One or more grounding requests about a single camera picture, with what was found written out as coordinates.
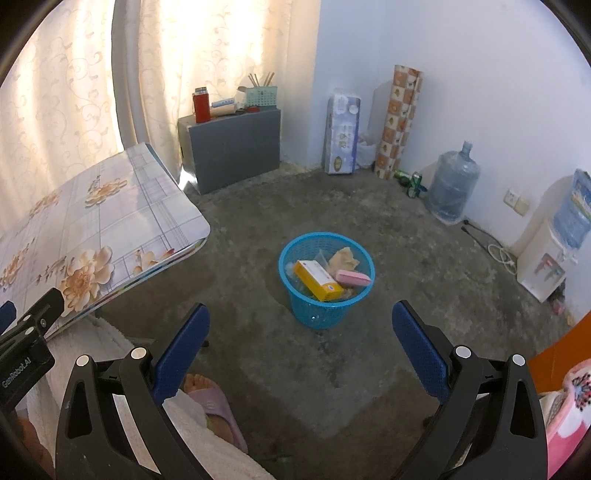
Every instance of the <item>blue gripper pad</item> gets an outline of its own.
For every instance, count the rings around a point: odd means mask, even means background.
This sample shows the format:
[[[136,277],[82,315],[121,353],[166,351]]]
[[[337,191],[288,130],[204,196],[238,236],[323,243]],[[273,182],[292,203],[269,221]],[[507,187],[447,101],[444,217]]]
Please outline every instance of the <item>blue gripper pad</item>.
[[[205,305],[199,305],[189,313],[154,367],[152,398],[156,405],[177,394],[208,333],[209,311]]]
[[[451,392],[447,364],[412,313],[400,301],[392,309],[392,328],[425,391],[444,404]]]
[[[3,334],[12,322],[17,319],[17,308],[11,301],[4,302],[0,307],[0,335]]]

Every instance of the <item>rolled mat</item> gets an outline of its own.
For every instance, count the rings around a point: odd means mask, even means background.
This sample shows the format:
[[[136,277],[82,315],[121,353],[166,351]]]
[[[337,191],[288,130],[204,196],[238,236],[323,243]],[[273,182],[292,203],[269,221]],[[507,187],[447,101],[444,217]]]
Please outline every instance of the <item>rolled mat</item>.
[[[376,175],[381,179],[392,178],[392,172],[400,165],[422,86],[422,72],[402,65],[394,67],[384,133],[375,162]]]

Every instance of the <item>plastic bag on floor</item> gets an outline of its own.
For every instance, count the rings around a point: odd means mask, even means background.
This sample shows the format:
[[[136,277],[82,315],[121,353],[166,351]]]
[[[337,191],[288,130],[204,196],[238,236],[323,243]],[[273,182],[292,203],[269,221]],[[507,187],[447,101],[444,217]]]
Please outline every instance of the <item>plastic bag on floor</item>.
[[[360,168],[371,168],[375,161],[375,152],[378,144],[372,143],[372,140],[366,134],[359,136],[357,141],[357,159],[356,165]]]

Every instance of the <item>white towel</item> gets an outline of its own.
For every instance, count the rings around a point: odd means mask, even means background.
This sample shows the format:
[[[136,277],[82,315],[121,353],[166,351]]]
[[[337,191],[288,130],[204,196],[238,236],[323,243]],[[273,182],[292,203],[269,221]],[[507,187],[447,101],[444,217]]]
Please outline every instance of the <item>white towel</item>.
[[[55,462],[60,406],[76,359],[83,354],[90,355],[96,362],[123,358],[133,345],[103,319],[86,316],[51,338],[48,346],[56,364],[28,393],[27,410],[41,444],[50,451]],[[158,472],[125,397],[116,395],[115,404],[138,462]],[[179,390],[174,398],[165,400],[164,409],[179,435],[213,479],[273,479],[249,456],[208,430],[202,407],[184,392]]]

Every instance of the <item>pink cloth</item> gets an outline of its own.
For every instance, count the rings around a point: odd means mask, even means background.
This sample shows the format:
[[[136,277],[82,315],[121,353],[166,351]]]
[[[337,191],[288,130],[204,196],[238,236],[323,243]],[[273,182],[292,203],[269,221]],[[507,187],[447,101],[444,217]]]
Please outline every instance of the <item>pink cloth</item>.
[[[226,420],[234,436],[234,447],[240,448],[240,450],[248,454],[246,441],[238,428],[238,423],[234,419],[228,399],[220,387],[215,385],[212,388],[194,390],[188,395],[203,407],[203,411],[207,415],[217,415]]]
[[[563,390],[540,401],[548,442],[548,478],[577,448],[591,425],[591,359],[572,368],[564,377]]]

